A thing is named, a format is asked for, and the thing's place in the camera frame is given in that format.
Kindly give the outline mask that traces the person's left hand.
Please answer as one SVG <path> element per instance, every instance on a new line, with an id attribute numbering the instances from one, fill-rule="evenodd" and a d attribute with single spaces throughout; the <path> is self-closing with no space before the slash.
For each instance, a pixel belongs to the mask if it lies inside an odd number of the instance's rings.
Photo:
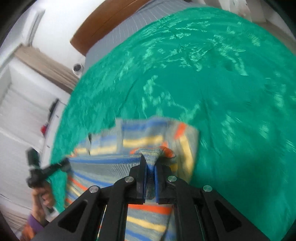
<path id="1" fill-rule="evenodd" d="M 55 199 L 52 193 L 51 185 L 45 181 L 42 187 L 32 189 L 32 216 L 41 224 L 45 223 L 45 207 L 52 208 Z"/>

